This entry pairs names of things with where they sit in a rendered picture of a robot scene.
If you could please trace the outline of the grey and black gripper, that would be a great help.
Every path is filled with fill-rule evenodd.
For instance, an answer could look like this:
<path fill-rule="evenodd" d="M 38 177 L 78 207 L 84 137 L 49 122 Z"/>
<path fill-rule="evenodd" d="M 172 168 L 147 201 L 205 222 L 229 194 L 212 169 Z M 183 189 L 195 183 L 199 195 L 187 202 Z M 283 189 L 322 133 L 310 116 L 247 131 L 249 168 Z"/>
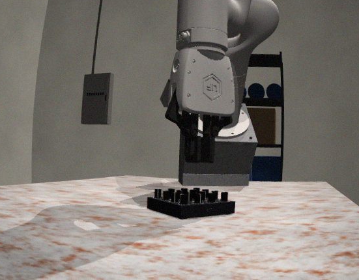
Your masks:
<path fill-rule="evenodd" d="M 174 122 L 185 136 L 186 162 L 214 162 L 214 138 L 233 122 L 234 112 L 233 73 L 225 52 L 206 46 L 176 52 L 165 118 Z M 203 137 L 197 136 L 199 117 L 203 118 Z"/>

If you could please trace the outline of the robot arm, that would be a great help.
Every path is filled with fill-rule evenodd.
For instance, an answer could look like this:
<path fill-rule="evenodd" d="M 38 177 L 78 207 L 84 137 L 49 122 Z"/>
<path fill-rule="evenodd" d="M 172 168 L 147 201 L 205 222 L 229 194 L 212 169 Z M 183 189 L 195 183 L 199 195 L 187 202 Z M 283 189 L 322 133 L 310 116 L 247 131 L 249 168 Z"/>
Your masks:
<path fill-rule="evenodd" d="M 279 18 L 272 0 L 178 0 L 176 49 L 218 48 L 230 59 L 235 112 L 216 139 L 236 138 L 248 130 L 250 121 L 241 105 L 250 56 L 276 30 Z"/>

